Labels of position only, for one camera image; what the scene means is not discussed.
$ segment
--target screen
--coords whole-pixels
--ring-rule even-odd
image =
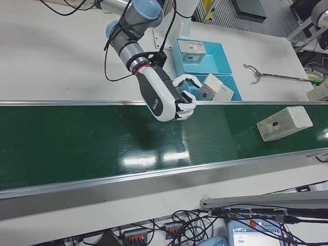
[[[281,233],[279,233],[277,229],[269,231],[277,236],[281,236]],[[234,246],[280,246],[280,241],[278,239],[269,237],[252,229],[233,229],[233,237]]]

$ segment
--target red ring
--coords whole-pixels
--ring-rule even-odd
[[[139,70],[140,70],[141,68],[144,68],[144,67],[150,67],[150,65],[148,65],[148,64],[145,64],[145,65],[141,66],[140,68],[138,68],[138,70],[135,72],[135,74],[134,74],[134,75],[137,75],[137,74],[138,74],[138,72],[139,72]]]

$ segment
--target green conveyor belt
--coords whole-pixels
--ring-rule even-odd
[[[198,105],[170,122],[146,106],[0,107],[0,190],[327,148],[325,105],[305,106],[313,127],[262,141],[256,123],[287,106]]]

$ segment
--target blue bin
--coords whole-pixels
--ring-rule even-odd
[[[207,75],[195,75],[195,76],[198,78],[199,82],[201,83],[203,83],[207,77]],[[233,76],[229,76],[229,75],[214,75],[214,76],[217,77],[219,80],[221,80],[225,86],[227,86],[229,89],[234,91],[234,95],[232,96],[231,101],[242,101]],[[188,83],[188,86],[191,94],[194,94],[197,88],[194,87],[191,83]]]
[[[202,42],[205,46],[207,54],[199,64],[187,64],[182,62],[182,57],[178,45],[178,40],[190,40],[190,41],[197,41]],[[226,54],[224,53],[222,44],[214,43],[214,42],[207,42],[207,41],[200,41],[200,40],[193,40],[193,39],[183,39],[177,38],[175,41],[175,45],[172,50],[172,57],[175,66],[175,70],[178,76],[182,74],[209,74],[212,73],[213,75],[220,74],[220,75],[231,75],[232,71],[229,66],[229,62],[227,60]]]

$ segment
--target robotic arm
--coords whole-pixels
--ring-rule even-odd
[[[124,1],[98,2],[104,6],[117,4],[117,12],[120,12],[118,4],[124,5],[121,3]],[[141,95],[157,120],[187,119],[193,114],[196,98],[187,91],[180,92],[178,87],[188,80],[188,76],[184,76],[179,82],[174,80],[173,84],[162,69],[165,54],[144,52],[137,42],[147,28],[160,24],[162,16],[162,9],[156,0],[133,0],[121,18],[107,26],[107,46],[110,44],[114,48],[127,69],[137,77]],[[200,87],[197,78],[190,80],[196,81],[194,84]]]

